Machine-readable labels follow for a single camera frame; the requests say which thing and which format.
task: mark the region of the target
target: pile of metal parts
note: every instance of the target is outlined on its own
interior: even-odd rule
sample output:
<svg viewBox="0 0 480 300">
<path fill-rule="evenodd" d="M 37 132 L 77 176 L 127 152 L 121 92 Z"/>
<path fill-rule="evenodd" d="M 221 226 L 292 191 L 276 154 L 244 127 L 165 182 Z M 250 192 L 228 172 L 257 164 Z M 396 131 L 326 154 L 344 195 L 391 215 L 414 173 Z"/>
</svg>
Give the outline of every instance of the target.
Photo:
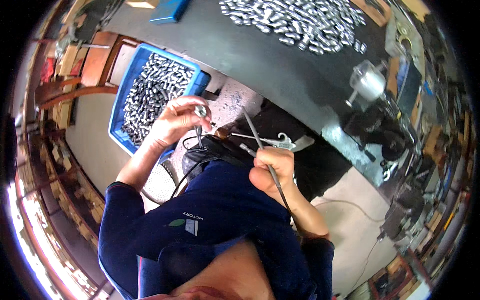
<svg viewBox="0 0 480 300">
<path fill-rule="evenodd" d="M 183 94 L 194 73 L 156 53 L 150 54 L 142 69 L 125 100 L 121 128 L 135 145 L 143 142 L 167 102 Z"/>
<path fill-rule="evenodd" d="M 355 26 L 365 25 L 362 10 L 350 0 L 223 0 L 222 14 L 236 25 L 254 25 L 265 34 L 281 35 L 280 42 L 320 55 L 345 46 L 364 54 L 367 45 L 355 39 Z"/>
</svg>

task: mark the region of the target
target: chair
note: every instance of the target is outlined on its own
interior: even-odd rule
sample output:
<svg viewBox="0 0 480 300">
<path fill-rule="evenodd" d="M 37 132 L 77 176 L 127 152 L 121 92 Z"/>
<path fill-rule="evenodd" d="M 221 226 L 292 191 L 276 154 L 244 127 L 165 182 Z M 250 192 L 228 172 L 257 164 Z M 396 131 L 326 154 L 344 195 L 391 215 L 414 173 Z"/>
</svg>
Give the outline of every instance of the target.
<svg viewBox="0 0 480 300">
<path fill-rule="evenodd" d="M 142 42 L 129 36 L 113 32 L 97 32 L 93 45 L 110 46 L 108 49 L 90 48 L 85 58 L 82 75 L 64 81 L 43 84 L 35 90 L 35 104 L 39 109 L 47 109 L 65 100 L 97 93 L 118 92 L 118 86 L 109 83 L 113 67 L 123 46 L 136 48 Z M 82 84 L 82 87 L 64 93 L 63 87 L 69 84 Z"/>
</svg>

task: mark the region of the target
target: green leaf logo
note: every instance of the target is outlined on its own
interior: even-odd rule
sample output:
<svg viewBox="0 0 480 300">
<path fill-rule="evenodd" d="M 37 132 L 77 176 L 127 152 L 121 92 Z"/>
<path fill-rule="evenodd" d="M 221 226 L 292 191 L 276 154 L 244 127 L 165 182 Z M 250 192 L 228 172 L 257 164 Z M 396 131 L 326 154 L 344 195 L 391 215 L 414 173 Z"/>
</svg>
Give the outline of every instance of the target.
<svg viewBox="0 0 480 300">
<path fill-rule="evenodd" d="M 185 219 L 176 219 L 170 222 L 168 226 L 170 227 L 178 227 L 180 225 L 183 225 L 185 223 Z"/>
</svg>

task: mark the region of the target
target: blue box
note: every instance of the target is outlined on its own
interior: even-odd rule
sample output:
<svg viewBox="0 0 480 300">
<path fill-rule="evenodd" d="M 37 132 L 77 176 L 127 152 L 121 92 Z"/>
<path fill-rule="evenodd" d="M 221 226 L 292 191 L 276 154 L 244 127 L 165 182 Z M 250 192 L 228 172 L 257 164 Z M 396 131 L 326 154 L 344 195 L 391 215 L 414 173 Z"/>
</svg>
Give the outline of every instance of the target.
<svg viewBox="0 0 480 300">
<path fill-rule="evenodd" d="M 148 57 L 152 52 L 157 53 L 158 55 L 163 56 L 167 59 L 174 60 L 194 70 L 192 78 L 190 79 L 190 83 L 183 92 L 183 96 L 202 95 L 211 79 L 211 76 L 201 71 L 200 67 L 196 63 L 185 60 L 177 55 L 163 51 L 151 45 L 145 43 L 140 44 L 137 47 L 137 50 L 135 51 L 132 59 L 130 60 L 128 69 L 121 80 L 119 91 L 117 92 L 115 103 L 113 104 L 112 114 L 110 116 L 110 124 L 108 125 L 108 135 L 110 136 L 110 138 L 114 140 L 120 147 L 122 147 L 123 150 L 130 154 L 130 156 L 133 156 L 133 154 L 137 151 L 138 146 L 135 146 L 130 141 L 128 134 L 126 132 L 122 132 L 121 130 L 125 115 L 123 108 L 125 107 L 125 100 L 127 99 L 127 95 L 133 85 L 133 80 L 138 78 L 138 76 L 142 72 L 142 67 L 145 65 Z M 166 161 L 173 153 L 176 146 L 177 143 L 165 149 L 160 159 L 158 160 L 158 163 Z"/>
<path fill-rule="evenodd" d="M 190 0 L 160 0 L 149 22 L 164 24 L 178 22 Z"/>
</svg>

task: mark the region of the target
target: hand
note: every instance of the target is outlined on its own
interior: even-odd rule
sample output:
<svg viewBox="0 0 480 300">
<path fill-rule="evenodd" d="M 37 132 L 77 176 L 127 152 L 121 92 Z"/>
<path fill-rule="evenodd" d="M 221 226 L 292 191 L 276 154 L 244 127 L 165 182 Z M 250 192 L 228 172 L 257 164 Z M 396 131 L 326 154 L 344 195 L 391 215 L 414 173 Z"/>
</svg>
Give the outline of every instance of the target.
<svg viewBox="0 0 480 300">
<path fill-rule="evenodd" d="M 257 158 L 253 159 L 255 167 L 249 173 L 250 182 L 257 189 L 265 192 L 268 196 L 285 206 L 267 165 L 271 165 L 275 170 L 285 196 L 293 196 L 299 193 L 297 186 L 293 182 L 293 158 L 293 152 L 287 149 L 265 147 L 264 150 L 261 150 L 259 148 L 257 150 Z"/>
<path fill-rule="evenodd" d="M 200 118 L 195 114 L 194 110 L 197 105 L 205 106 L 206 117 Z M 205 99 L 198 96 L 182 96 L 167 103 L 154 122 L 147 138 L 162 147 L 167 147 L 177 142 L 193 126 L 203 126 L 206 131 L 212 130 L 211 120 L 212 112 Z"/>
</svg>

